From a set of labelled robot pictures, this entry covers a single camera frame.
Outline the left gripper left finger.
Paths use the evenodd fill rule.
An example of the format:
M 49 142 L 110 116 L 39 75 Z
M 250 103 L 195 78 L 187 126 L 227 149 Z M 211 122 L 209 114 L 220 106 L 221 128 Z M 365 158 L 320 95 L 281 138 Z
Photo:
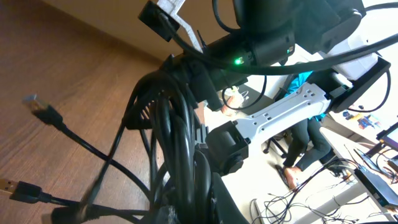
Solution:
M 180 224 L 175 207 L 167 205 L 156 210 L 152 217 L 152 224 Z

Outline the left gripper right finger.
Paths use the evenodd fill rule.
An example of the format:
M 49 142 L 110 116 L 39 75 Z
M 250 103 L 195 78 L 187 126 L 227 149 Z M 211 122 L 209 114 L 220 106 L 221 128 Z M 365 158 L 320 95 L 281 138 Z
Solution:
M 211 222 L 216 224 L 248 224 L 221 176 L 214 172 L 211 176 Z

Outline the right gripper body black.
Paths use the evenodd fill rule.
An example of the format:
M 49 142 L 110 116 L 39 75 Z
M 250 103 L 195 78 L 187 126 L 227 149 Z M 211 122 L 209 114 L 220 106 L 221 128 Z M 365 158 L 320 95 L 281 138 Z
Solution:
M 349 37 L 363 18 L 362 1 L 233 1 L 237 27 L 220 18 L 228 34 L 203 46 L 198 56 L 184 50 L 170 56 L 161 70 L 178 77 L 190 90 L 190 100 L 207 101 L 218 110 L 216 93 L 247 82 L 253 67 L 284 65 L 299 45 L 311 54 L 327 52 Z

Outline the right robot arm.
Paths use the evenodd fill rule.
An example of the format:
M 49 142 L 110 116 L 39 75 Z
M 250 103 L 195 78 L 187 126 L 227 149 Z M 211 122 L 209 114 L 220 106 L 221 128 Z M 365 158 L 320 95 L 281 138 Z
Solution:
M 230 173 L 234 158 L 245 157 L 256 139 L 269 139 L 308 116 L 340 110 L 356 100 L 376 74 L 381 62 L 377 50 L 397 42 L 391 36 L 351 50 L 342 48 L 367 13 L 361 1 L 235 1 L 233 5 L 238 28 L 228 33 L 237 42 L 231 46 L 235 58 L 227 60 L 211 53 L 230 46 L 229 39 L 202 50 L 195 37 L 186 43 L 177 34 L 179 27 L 192 31 L 178 15 L 181 1 L 159 1 L 155 13 L 186 53 L 220 70 L 208 83 L 213 90 L 223 90 L 245 75 L 311 72 L 312 76 L 286 98 L 209 134 L 206 162 L 221 174 Z

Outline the seated person in background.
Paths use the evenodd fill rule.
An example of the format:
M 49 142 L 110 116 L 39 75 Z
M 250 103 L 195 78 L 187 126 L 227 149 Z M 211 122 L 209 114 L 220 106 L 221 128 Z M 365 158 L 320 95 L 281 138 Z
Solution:
M 289 145 L 279 174 L 285 178 L 290 190 L 299 184 L 299 175 L 315 161 L 327 162 L 331 146 L 320 132 L 320 122 L 326 116 L 321 113 L 306 118 L 290 127 L 292 142 Z

